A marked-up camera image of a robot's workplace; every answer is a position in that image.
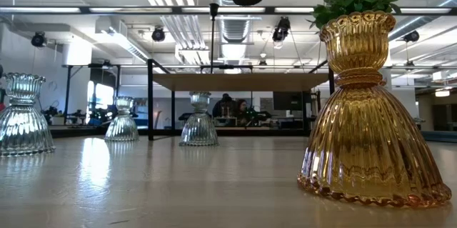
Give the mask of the clear ribbed glass candle holder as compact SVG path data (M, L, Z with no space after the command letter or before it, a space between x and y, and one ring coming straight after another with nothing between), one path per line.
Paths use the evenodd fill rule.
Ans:
M137 142L139 132L134 118L130 115L134 98L130 96L117 96L115 105L117 115L111 121L104 140L106 142Z
M218 145L216 128L207 111L211 93L190 91L189 95L194 112L183 127L179 145L193 147Z
M9 105L0 112L0 157L53 152L48 123L34 106L46 79L24 73L6 73L3 77Z

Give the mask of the black ceiling spotlight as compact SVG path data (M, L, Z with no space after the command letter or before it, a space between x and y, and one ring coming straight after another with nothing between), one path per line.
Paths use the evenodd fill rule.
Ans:
M155 42L162 42L165 38L164 28L162 26L156 26L152 32L151 39Z
M291 23L287 16L282 16L273 32L273 42L282 42L288 36Z
M47 44L47 40L45 37L44 31L37 31L33 37L31 38L31 45L37 48L45 47Z
M416 42L420 39L420 34L417 31L412 31L411 33L405 35L402 38L406 43L408 42Z

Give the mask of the dark background laptop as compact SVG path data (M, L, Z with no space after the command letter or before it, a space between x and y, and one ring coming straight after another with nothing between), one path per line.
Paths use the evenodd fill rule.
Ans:
M214 118L214 123L216 127L236 127L237 118L236 117L216 117Z

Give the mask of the standing person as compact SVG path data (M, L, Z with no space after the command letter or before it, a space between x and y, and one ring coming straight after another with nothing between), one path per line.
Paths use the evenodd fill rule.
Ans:
M236 102L229 96L229 94L224 93L222 99L216 102L213 107L212 115L216 117L231 117L233 116L233 111L236 109Z

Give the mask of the black background workstation frame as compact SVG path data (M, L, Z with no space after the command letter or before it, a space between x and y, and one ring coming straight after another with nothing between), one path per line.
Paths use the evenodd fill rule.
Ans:
M64 105L64 125L66 125L67 117L69 115L69 95L71 89L71 78L77 74L81 69L117 69L116 74L116 86L114 89L114 96L119 95L119 87L121 85L121 65L120 64L86 64L86 65L63 65L63 67L67 68L67 78L66 78L66 98L65 98L65 105Z

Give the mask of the wooden riser shelf black legs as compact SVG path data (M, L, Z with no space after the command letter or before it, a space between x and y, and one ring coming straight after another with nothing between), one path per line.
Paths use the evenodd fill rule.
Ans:
M316 74L315 70L325 64L319 64L309 73L279 74L171 74L157 61L149 59L147 66L148 91L148 138L154 135L176 136L178 130L172 127L168 131L158 132L154 128L154 90L157 83L171 92L175 91L300 91L302 93L329 82L330 90L334 90L333 72Z

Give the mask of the amber ribbed glass candle holder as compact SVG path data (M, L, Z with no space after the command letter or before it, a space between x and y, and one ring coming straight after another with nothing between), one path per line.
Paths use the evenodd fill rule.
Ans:
M320 30L336 91L319 113L297 180L306 191L393 207L447 203L433 155L411 115L383 85L393 15L353 12Z

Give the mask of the black overhead light beam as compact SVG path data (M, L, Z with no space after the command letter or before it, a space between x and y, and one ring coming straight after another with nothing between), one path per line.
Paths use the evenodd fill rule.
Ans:
M221 6L223 15L310 15L309 6ZM0 6L0 14L208 15L208 6ZM402 7L401 16L457 16L457 7Z

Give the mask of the black frame crossbar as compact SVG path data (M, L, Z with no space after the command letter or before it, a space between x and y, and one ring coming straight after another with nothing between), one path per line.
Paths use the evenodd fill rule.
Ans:
M100 127L52 129L51 135L53 138L104 136L106 131L107 129ZM152 131L153 137L175 137L181 136L181 133L181 129L155 129ZM236 129L223 129L220 127L216 130L216 133L219 137L308 137L311 132L304 130L265 129L264 127L251 127L250 129L243 129L241 127L237 127Z

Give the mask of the seated person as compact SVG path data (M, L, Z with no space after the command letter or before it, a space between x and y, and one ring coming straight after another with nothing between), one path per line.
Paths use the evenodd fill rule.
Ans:
M249 121L249 114L247 113L247 102L244 99L237 101L236 118L240 123L247 123Z

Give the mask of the black background monitor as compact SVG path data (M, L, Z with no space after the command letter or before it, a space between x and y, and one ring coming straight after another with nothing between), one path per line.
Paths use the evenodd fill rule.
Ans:
M301 92L275 91L273 93L273 109L285 111L301 111Z

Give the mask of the tall black metal candlestick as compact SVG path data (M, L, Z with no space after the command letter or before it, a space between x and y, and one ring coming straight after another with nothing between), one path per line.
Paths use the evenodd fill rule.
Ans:
M217 3L209 4L211 15L211 56L210 56L210 73L214 71L214 35L215 35L215 21L219 12L219 5Z

